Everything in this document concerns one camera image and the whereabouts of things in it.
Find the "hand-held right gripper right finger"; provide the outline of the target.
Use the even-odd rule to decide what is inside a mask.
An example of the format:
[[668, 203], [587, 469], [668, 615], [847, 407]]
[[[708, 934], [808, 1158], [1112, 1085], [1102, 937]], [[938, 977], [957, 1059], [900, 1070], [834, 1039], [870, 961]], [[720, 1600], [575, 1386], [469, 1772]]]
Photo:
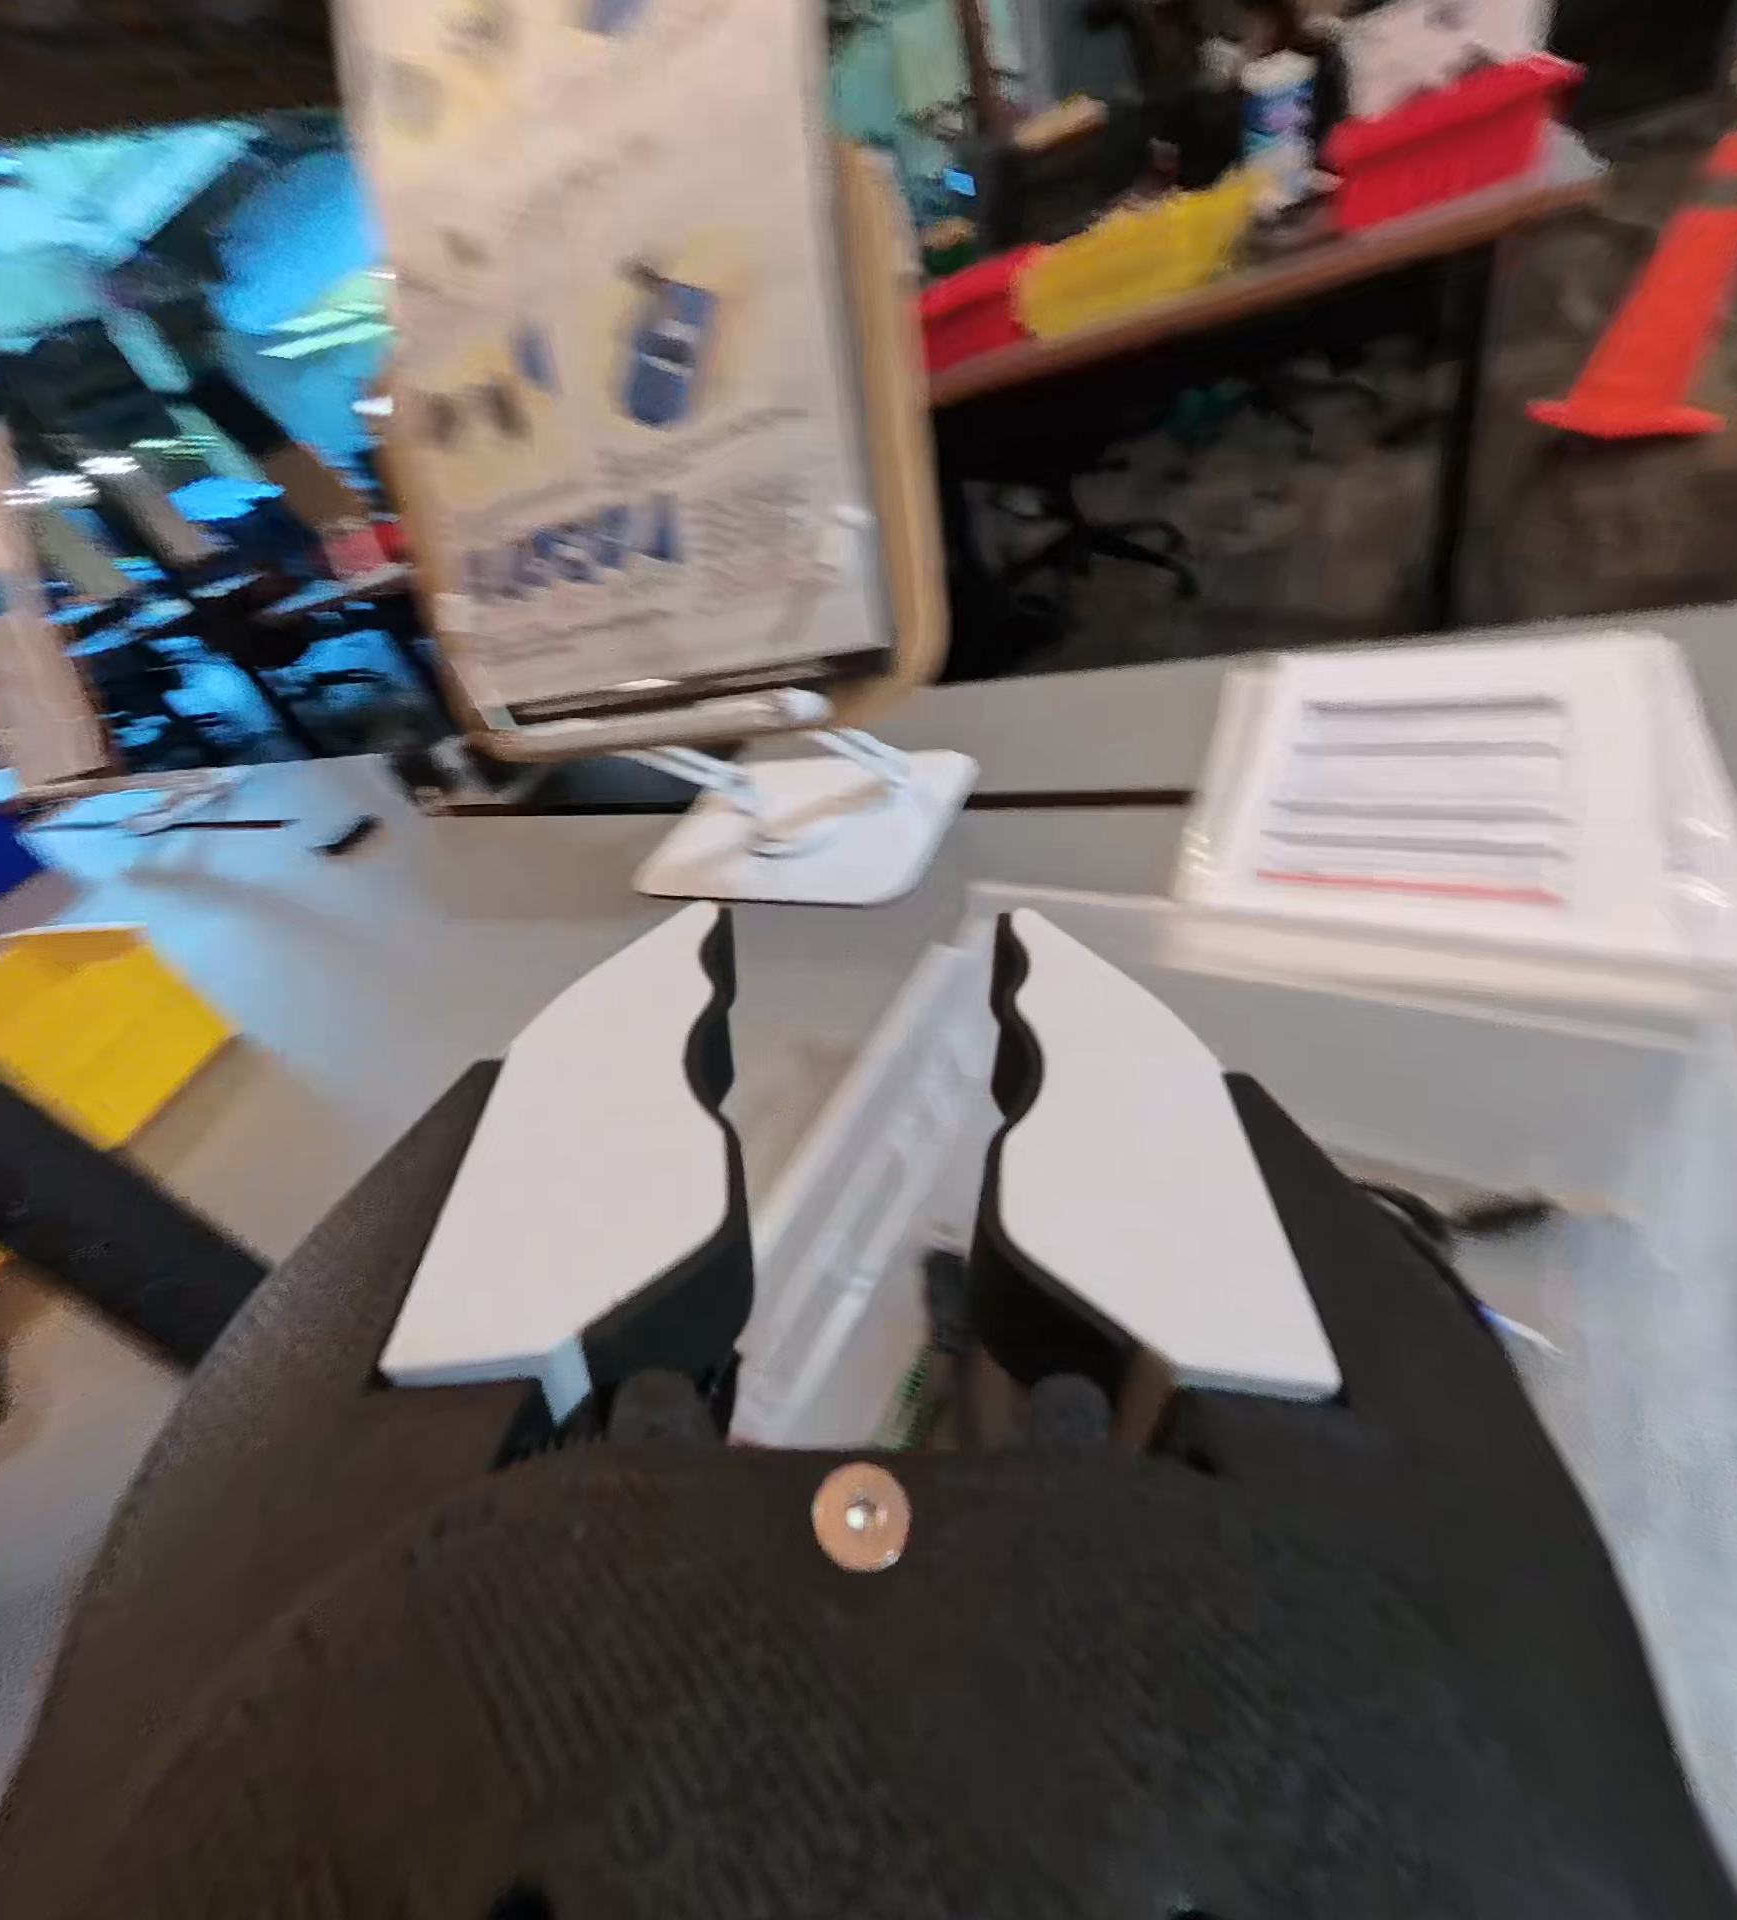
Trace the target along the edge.
[[1217, 1052], [1168, 1003], [1032, 907], [994, 922], [999, 1125], [977, 1203], [981, 1342], [1017, 1380], [1340, 1398], [1326, 1332]]

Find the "clear plastic bin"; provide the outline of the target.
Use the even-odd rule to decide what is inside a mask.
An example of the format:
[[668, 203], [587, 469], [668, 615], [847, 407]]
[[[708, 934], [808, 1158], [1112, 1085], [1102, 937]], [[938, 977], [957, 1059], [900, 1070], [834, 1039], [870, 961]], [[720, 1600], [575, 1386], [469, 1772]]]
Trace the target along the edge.
[[741, 916], [731, 1111], [758, 1168], [735, 1431], [903, 1429], [922, 1259], [965, 1250], [992, 1121], [992, 920], [1027, 906], [1130, 974], [1348, 1168], [1551, 1222], [1460, 1250], [1582, 1481], [1737, 1869], [1737, 1010], [1387, 998], [1217, 971], [1164, 901], [981, 883], [944, 930], [791, 966]]

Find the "white upright cards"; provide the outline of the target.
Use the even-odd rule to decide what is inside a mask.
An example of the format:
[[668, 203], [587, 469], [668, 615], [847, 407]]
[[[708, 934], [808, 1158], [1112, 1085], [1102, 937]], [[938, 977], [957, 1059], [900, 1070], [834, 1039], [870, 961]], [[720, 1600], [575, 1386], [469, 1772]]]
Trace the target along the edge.
[[1376, 119], [1436, 92], [1519, 46], [1519, 3], [1387, 2], [1346, 15], [1338, 27], [1346, 113]]

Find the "wooden work table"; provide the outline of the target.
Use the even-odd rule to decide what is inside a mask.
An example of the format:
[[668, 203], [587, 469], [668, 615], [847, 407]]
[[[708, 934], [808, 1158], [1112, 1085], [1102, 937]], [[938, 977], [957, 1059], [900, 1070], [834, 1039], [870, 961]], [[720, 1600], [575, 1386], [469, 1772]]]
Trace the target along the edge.
[[928, 374], [934, 461], [947, 551], [951, 666], [983, 677], [1010, 660], [1000, 644], [1007, 597], [981, 556], [967, 486], [977, 478], [1079, 473], [1076, 439], [1111, 439], [1112, 403], [1137, 390], [1170, 398], [1191, 385], [1263, 371], [1319, 330], [1346, 344], [1351, 319], [1406, 294], [1430, 299], [1436, 356], [1457, 365], [1441, 439], [1423, 569], [1406, 632], [1457, 625], [1460, 560], [1470, 522], [1485, 348], [1506, 244], [1602, 198], [1608, 162], [1582, 133], [1551, 126], [1518, 177], [1360, 233], [1247, 265], [1168, 299], [1060, 333], [1025, 335]]

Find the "white board stand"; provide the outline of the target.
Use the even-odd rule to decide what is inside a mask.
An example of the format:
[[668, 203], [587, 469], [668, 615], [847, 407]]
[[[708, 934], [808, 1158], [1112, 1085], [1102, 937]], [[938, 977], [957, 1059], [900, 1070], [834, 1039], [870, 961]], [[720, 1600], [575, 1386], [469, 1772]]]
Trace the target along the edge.
[[682, 734], [626, 758], [696, 787], [641, 865], [654, 900], [870, 907], [917, 889], [977, 790], [975, 755], [904, 752], [781, 687], [689, 707]]

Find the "orange traffic cone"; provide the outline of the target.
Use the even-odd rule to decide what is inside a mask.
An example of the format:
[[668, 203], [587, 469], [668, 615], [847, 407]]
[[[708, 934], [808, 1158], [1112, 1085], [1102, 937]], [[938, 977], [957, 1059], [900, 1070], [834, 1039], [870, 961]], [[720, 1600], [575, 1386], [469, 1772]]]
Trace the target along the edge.
[[1650, 260], [1566, 396], [1525, 406], [1536, 426], [1600, 444], [1717, 435], [1728, 419], [1697, 388], [1737, 305], [1737, 132], [1706, 160], [1697, 191]]

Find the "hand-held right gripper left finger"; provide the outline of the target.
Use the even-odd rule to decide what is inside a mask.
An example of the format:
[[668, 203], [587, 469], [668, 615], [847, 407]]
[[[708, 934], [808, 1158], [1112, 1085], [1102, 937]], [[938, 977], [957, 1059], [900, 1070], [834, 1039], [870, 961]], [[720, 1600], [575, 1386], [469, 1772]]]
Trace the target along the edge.
[[731, 1420], [754, 1304], [735, 1001], [733, 912], [690, 904], [516, 1033], [378, 1353], [387, 1383], [532, 1381], [566, 1424], [661, 1370]]

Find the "grey desk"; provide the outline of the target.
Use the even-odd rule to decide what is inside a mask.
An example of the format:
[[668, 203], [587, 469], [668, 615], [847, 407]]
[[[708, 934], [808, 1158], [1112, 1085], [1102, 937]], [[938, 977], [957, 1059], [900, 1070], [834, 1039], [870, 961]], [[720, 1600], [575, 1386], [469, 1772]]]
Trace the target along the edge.
[[[737, 1121], [766, 1190], [968, 885], [1158, 895], [1225, 660], [936, 687], [891, 724], [977, 758], [979, 798], [921, 888], [870, 909], [752, 907], [737, 932]], [[267, 827], [44, 834], [58, 865], [0, 927], [141, 923], [244, 1032], [144, 1135], [180, 1196], [285, 1257], [472, 1059], [656, 907], [653, 815], [426, 818], [373, 758], [261, 766]], [[26, 1297], [0, 1424], [0, 1796], [62, 1616], [178, 1378], [77, 1301]]]

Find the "red plastic bin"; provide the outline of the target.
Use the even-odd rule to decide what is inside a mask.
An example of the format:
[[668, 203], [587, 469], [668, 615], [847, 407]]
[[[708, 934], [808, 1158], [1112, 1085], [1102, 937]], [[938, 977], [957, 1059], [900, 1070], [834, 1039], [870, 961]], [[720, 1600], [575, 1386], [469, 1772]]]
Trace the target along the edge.
[[1576, 59], [1527, 55], [1343, 118], [1322, 147], [1335, 230], [1362, 233], [1519, 179], [1585, 74]]
[[928, 375], [1028, 338], [1019, 285], [1044, 248], [1023, 246], [968, 261], [931, 279], [918, 296]]

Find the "black rectangular hub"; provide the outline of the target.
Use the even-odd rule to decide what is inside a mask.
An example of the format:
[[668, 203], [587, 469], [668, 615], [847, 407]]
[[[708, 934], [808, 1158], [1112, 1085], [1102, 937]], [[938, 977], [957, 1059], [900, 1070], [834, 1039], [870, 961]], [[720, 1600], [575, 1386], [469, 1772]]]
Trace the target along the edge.
[[268, 1264], [0, 1078], [0, 1253], [196, 1370]]

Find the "yellow plastic bin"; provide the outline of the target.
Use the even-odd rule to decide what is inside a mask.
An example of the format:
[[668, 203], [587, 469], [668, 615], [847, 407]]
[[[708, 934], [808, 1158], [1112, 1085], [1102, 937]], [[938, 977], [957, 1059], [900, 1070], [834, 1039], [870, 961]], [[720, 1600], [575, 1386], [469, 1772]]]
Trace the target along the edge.
[[120, 1148], [240, 1036], [134, 923], [0, 935], [0, 1080]]
[[1118, 203], [1035, 253], [1015, 318], [1032, 339], [1060, 339], [1198, 292], [1236, 268], [1257, 200], [1257, 173], [1236, 165], [1207, 188]]

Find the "printed sheets in clear sleeve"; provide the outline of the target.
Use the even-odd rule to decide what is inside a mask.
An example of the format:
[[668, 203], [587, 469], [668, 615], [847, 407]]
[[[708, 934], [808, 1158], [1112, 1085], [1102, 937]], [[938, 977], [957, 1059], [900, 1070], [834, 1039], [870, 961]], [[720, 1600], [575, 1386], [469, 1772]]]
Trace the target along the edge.
[[1737, 790], [1653, 632], [1230, 668], [1170, 894], [1298, 971], [1737, 1003]]

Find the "blue white carton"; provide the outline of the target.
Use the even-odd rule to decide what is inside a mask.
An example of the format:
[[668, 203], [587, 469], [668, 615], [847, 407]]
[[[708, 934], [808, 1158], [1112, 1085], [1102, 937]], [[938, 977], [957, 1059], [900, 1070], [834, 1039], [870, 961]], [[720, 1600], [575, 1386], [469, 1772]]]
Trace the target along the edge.
[[1303, 173], [1312, 162], [1312, 105], [1319, 59], [1293, 46], [1238, 69], [1242, 92], [1242, 164]]

